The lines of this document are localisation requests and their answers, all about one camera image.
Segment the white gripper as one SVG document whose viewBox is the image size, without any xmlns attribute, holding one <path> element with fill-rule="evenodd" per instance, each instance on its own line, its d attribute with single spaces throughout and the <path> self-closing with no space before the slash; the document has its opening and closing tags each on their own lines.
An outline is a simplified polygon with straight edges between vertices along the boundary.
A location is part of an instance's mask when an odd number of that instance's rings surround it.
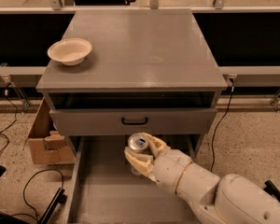
<svg viewBox="0 0 280 224">
<path fill-rule="evenodd" d="M 192 158 L 178 149 L 171 149 L 160 138 L 144 133 L 152 155 L 136 153 L 129 147 L 124 149 L 124 155 L 129 164 L 141 175 L 156 180 L 160 189 L 175 194 L 178 181 L 183 172 L 192 163 Z"/>
</svg>

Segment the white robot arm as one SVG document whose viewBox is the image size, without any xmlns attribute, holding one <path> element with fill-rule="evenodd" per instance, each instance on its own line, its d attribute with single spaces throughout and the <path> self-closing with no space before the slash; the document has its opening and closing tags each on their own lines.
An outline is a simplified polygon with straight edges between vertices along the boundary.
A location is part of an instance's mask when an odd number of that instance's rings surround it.
<svg viewBox="0 0 280 224">
<path fill-rule="evenodd" d="M 202 224 L 280 224 L 280 202 L 250 180 L 219 177 L 149 133 L 128 139 L 130 165 L 156 185 L 184 200 Z"/>
</svg>

